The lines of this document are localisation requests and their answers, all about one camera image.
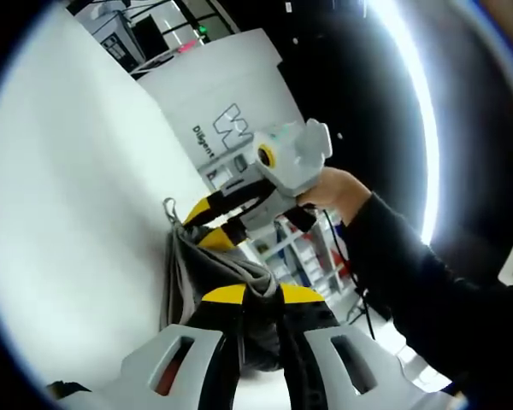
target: hand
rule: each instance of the hand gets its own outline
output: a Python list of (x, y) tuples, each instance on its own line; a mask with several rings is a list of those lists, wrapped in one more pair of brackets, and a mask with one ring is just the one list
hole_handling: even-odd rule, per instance
[(325, 167), (317, 185), (297, 201), (300, 206), (311, 203), (318, 208), (334, 208), (348, 225), (370, 196), (370, 190), (350, 173)]

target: gray fabric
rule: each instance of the gray fabric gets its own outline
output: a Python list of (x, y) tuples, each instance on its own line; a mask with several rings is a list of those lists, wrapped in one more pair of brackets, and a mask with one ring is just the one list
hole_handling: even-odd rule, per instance
[(163, 207), (173, 228), (167, 237), (160, 329), (186, 323), (203, 295), (221, 286), (247, 284), (261, 297), (275, 293), (277, 282), (268, 269), (246, 260), (239, 249), (215, 252), (197, 246), (209, 228), (185, 229), (174, 210), (173, 198), (163, 201)]

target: black sleeve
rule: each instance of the black sleeve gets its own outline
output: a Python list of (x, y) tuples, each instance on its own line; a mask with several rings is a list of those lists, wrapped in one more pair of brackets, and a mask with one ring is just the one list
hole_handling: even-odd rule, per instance
[(513, 286), (482, 290), (456, 278), (376, 195), (342, 236), (360, 282), (429, 365), (463, 378), (469, 393), (513, 388)]

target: white wall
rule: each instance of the white wall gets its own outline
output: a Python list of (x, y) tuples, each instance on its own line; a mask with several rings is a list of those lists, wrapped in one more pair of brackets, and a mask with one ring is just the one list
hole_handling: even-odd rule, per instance
[(157, 333), (161, 201), (206, 194), (154, 101), (53, 9), (0, 89), (0, 321), (39, 381), (95, 387)]

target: person's arm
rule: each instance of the person's arm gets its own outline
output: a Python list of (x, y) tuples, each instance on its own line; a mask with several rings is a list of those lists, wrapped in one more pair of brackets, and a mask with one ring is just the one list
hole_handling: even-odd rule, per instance
[(392, 310), (407, 344), (468, 390), (513, 386), (513, 287), (456, 278), (407, 222), (349, 173), (326, 168), (299, 203), (335, 208), (360, 282)]

